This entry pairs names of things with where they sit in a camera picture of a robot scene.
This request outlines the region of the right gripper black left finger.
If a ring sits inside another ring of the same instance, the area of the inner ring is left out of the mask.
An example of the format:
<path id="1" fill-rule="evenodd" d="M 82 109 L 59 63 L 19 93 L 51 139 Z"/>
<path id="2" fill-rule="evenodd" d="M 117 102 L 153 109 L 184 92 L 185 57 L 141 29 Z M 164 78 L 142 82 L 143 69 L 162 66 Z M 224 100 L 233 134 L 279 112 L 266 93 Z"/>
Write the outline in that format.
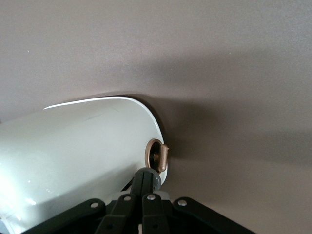
<path id="1" fill-rule="evenodd" d="M 108 205 L 97 198 L 76 205 L 31 228 L 30 234 L 137 234 L 144 195 L 144 170 L 138 170 L 130 191 Z"/>

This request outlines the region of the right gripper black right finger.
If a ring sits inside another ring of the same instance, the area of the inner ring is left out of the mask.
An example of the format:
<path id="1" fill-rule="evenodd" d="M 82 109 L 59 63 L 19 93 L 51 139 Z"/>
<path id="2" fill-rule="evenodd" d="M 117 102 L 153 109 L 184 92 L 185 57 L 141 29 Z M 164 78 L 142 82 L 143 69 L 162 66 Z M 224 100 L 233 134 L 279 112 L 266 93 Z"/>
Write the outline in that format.
<path id="1" fill-rule="evenodd" d="M 161 179 L 144 170 L 142 232 L 144 234 L 252 234 L 253 231 L 189 197 L 162 198 Z"/>

